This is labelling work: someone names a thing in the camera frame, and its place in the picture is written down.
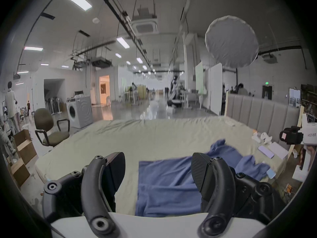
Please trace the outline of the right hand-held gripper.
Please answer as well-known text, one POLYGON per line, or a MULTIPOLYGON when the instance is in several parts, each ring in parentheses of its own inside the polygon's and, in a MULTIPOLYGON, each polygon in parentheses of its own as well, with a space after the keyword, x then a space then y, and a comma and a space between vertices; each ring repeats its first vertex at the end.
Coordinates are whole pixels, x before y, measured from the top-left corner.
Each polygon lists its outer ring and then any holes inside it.
POLYGON ((303 127, 291 126, 280 132, 280 140, 287 145, 317 145, 317 125, 305 124, 303 127))

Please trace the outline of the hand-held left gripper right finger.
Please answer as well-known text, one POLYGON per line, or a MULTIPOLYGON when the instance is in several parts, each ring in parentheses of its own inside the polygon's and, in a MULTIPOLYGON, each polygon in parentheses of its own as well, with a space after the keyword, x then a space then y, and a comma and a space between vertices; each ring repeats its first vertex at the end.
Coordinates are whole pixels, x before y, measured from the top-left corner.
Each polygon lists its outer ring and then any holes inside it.
POLYGON ((236 173, 221 157, 194 153, 192 178, 201 194, 201 212, 207 213, 198 227, 198 237, 220 237, 233 220, 267 225, 286 206, 271 184, 236 173))

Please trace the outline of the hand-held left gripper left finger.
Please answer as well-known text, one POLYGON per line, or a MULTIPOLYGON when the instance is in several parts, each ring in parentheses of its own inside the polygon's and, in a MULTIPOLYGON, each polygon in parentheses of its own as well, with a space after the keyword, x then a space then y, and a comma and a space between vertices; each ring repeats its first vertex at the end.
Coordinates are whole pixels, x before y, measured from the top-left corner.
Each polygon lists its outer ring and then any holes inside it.
POLYGON ((115 194, 125 176, 125 155, 97 155, 82 171, 72 171, 44 185, 42 212, 52 224, 67 217, 85 216, 99 238, 119 237, 119 227, 110 213, 116 211, 115 194))

